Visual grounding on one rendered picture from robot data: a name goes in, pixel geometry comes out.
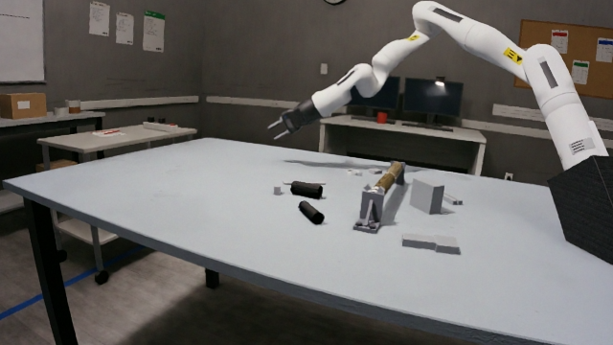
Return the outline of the short black hose piece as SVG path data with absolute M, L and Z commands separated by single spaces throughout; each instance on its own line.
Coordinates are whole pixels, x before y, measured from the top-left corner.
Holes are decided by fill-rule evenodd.
M 294 180 L 291 184 L 290 191 L 292 194 L 296 195 L 320 198 L 323 193 L 323 187 L 321 185 Z

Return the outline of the black cylinder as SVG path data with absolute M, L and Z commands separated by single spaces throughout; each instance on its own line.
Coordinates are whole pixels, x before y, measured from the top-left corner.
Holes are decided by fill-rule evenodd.
M 306 215 L 314 224 L 321 224 L 324 221 L 324 214 L 315 209 L 307 201 L 301 201 L 298 209 Z

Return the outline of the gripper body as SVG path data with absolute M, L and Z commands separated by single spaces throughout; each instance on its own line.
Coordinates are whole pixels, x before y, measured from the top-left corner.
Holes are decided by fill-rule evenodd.
M 330 117 L 330 113 L 335 109 L 327 90 L 324 90 L 310 96 L 293 109 L 281 113 L 281 117 L 289 133 L 294 134 L 305 125 L 311 125 L 324 117 Z

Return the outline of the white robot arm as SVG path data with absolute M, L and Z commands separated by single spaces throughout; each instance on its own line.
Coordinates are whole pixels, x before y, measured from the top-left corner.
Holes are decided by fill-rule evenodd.
M 526 52 L 496 29 L 432 1 L 418 2 L 413 18 L 416 31 L 409 38 L 389 43 L 375 55 L 374 71 L 369 64 L 356 65 L 326 89 L 335 108 L 352 100 L 350 90 L 354 85 L 362 97 L 374 96 L 406 57 L 444 29 L 467 52 L 506 69 L 532 87 L 564 170 L 592 154 L 608 155 L 554 47 L 537 44 Z

